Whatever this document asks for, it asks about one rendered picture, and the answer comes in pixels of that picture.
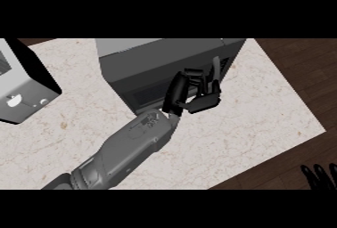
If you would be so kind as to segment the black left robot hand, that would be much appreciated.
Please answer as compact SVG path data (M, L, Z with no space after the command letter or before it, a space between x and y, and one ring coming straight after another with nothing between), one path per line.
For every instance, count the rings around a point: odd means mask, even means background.
M184 110L194 114L219 105L221 66L221 58L215 57L209 76L201 69L185 69L176 73L164 97L163 112L181 117Z

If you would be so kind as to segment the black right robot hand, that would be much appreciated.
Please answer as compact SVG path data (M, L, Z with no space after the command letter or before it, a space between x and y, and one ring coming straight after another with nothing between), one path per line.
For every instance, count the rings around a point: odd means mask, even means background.
M311 171L309 167L305 165L300 166L300 169L312 190L337 191L337 165L334 163L330 163L330 174L327 174L326 169L320 164L314 165L315 171Z

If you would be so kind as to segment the pale grey toaster appliance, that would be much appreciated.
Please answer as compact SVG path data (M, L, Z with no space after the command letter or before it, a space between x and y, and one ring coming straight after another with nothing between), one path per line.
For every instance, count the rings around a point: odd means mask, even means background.
M36 52L0 38L0 121L18 125L63 94Z

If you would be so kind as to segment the dark grey microwave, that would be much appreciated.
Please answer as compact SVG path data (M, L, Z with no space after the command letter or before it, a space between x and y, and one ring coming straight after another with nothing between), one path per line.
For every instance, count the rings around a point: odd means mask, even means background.
M160 109L178 72L197 69L222 81L243 38L98 38L102 77L132 112Z

